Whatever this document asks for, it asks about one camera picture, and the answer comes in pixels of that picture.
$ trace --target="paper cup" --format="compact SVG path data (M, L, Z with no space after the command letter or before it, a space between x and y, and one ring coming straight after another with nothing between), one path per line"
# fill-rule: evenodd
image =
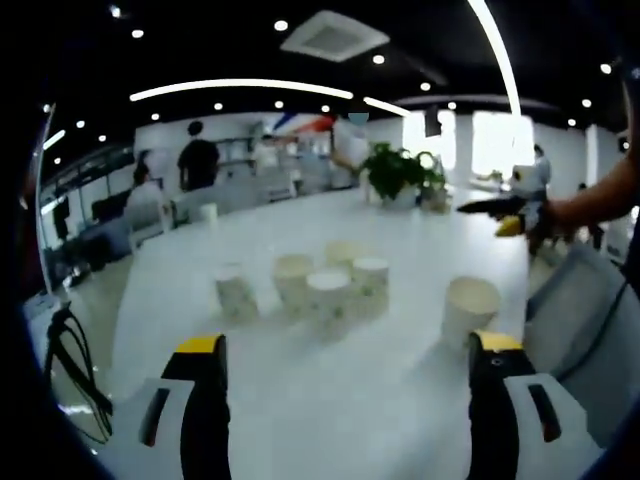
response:
M342 267L353 273L353 261L356 258L370 256L371 251L364 245L347 241L329 242L324 250L329 267Z
M200 215L209 224L209 227L215 229L218 227L218 206L215 203L208 203L200 207Z
M307 278L311 317L323 336L334 338L347 327L351 279L343 269L331 268Z
M258 304L239 264L225 264L215 275L222 313L228 320L242 322L258 317Z
M375 318L389 308L389 262L362 257L353 261L352 308L355 316Z
M485 328L500 308L493 284L474 277L458 277L447 289L442 338L455 350L464 350L469 334Z
M273 283L289 318L309 314L307 276L313 272L313 260L307 255L285 255L276 259Z

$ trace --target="table surface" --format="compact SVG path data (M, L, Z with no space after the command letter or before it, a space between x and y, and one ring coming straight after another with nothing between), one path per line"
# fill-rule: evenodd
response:
M458 190L454 208L490 196ZM489 329L522 338L528 253L497 239L495 221L366 205L359 191L327 193L234 213L214 230L193 224L136 253L116 327L116 401L159 377L174 349L200 334L228 337L230 465L236 480L466 478L468 367L440 340L445 291L458 275L490 280L502 296ZM373 248L390 263L388 314L323 341L311 322L284 319L274 259L331 240ZM221 320L216 267L241 262L262 318Z

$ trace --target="gray chair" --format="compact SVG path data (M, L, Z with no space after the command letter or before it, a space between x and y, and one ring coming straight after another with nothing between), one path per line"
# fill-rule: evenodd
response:
M604 256L578 243L527 308L529 358L585 408L601 447L640 395L640 301L625 283Z
M155 202L126 206L124 219L129 229L131 251L134 253L145 240L169 230L170 220Z

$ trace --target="black ceiling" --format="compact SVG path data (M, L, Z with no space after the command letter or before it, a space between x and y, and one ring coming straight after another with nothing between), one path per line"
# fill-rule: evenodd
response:
M505 94L495 56L466 0L393 2L212 2L114 0L58 5L39 65L46 73L39 104L56 103L52 132L67 136L47 157L77 158L96 148L100 134L130 141L135 127L215 113L273 110L283 100L291 111L340 108L340 100L317 94L258 88L214 88L135 103L129 95L162 85L215 78L268 78L314 83L393 102L420 95ZM612 61L604 39L569 0L488 0L511 59L521 98L558 107L557 120L579 126L599 123L622 130L620 84L600 72ZM335 64L279 50L293 29L320 10L332 10L386 33L389 44ZM276 32L284 19L289 30ZM141 39L131 31L144 30ZM385 55L374 65L374 53ZM428 93L419 89L429 81ZM583 98L593 108L581 106ZM215 102L224 109L215 112ZM86 121L82 130L75 128ZM47 174L52 173L47 165Z

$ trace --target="plant pot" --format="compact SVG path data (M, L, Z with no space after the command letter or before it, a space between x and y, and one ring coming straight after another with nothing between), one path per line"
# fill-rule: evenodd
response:
M385 197L382 204L392 210L409 210L416 206L416 188L405 187L396 196L395 199Z

